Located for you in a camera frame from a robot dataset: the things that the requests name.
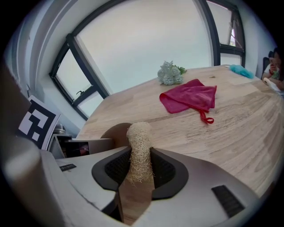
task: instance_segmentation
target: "wooden table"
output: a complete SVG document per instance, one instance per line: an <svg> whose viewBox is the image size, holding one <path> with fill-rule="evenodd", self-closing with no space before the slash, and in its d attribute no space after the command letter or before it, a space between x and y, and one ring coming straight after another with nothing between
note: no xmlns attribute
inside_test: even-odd
<svg viewBox="0 0 284 227"><path fill-rule="evenodd" d="M215 108L203 123L193 109L170 114L159 94L175 86L154 79L107 97L88 119L78 138L100 138L123 122L146 121L154 147L211 161L264 194L272 183L284 149L284 101L260 79L248 79L225 66L191 69L184 82L199 79L217 85Z"/></svg>

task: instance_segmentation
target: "pink towel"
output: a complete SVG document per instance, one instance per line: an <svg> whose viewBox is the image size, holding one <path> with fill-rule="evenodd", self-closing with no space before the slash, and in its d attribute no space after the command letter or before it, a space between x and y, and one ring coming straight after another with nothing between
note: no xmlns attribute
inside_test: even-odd
<svg viewBox="0 0 284 227"><path fill-rule="evenodd" d="M195 79L160 94L160 101L172 114L189 108L196 109L204 122L212 124L214 119L206 118L205 113L215 107L216 89L217 86L204 86Z"/></svg>

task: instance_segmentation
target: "blue object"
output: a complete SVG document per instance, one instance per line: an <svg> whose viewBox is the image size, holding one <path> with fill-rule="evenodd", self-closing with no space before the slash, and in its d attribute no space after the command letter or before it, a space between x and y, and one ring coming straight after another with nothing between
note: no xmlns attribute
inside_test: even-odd
<svg viewBox="0 0 284 227"><path fill-rule="evenodd" d="M234 73L240 74L242 76L245 76L247 78L253 79L253 73L246 70L243 66L240 65L230 65L229 69L233 71Z"/></svg>

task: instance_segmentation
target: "wood grain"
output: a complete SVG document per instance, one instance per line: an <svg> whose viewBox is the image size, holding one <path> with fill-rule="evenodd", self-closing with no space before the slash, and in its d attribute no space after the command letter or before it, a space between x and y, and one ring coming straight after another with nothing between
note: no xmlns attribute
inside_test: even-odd
<svg viewBox="0 0 284 227"><path fill-rule="evenodd" d="M100 138L110 127L146 121L154 147L211 161L262 196L273 182L284 149L284 101L258 78L225 66L188 70L184 82L199 79L217 85L215 108L206 125L189 109L170 114L159 94L175 86L154 79L107 97L88 119L78 138Z"/></svg>

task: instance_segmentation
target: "person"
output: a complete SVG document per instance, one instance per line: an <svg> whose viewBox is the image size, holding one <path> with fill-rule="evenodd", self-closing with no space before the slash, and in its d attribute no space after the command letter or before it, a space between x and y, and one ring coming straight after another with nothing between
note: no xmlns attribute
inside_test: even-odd
<svg viewBox="0 0 284 227"><path fill-rule="evenodd" d="M282 91L284 90L284 70L282 69L281 57L279 48L275 48L274 59L264 70L262 80L267 85L269 85L269 82L273 82Z"/></svg>

